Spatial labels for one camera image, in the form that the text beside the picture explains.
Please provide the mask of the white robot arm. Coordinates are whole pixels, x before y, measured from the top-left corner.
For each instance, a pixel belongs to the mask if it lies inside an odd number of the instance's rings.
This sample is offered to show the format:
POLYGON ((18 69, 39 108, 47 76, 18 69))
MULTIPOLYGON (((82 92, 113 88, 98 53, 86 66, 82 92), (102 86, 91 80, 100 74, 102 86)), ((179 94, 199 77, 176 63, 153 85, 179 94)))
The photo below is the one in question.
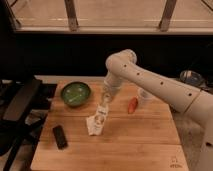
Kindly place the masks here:
POLYGON ((114 97, 124 79, 190 117, 204 129, 204 137, 194 171, 213 171, 213 95, 194 86, 153 73, 136 65, 137 56, 122 50, 106 59, 105 91, 114 97))

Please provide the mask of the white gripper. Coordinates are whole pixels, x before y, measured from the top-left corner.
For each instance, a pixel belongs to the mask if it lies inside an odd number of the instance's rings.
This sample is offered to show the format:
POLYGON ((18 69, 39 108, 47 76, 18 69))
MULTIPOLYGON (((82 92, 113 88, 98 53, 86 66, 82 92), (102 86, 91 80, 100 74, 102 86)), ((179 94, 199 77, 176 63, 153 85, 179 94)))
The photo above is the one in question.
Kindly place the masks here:
POLYGON ((108 72, 106 77, 104 78, 104 84, 103 84, 103 89, 102 89, 102 98, 108 97, 108 93, 110 94, 110 102, 112 102, 116 95, 117 92, 120 90, 121 85, 122 85, 123 80, 108 72))

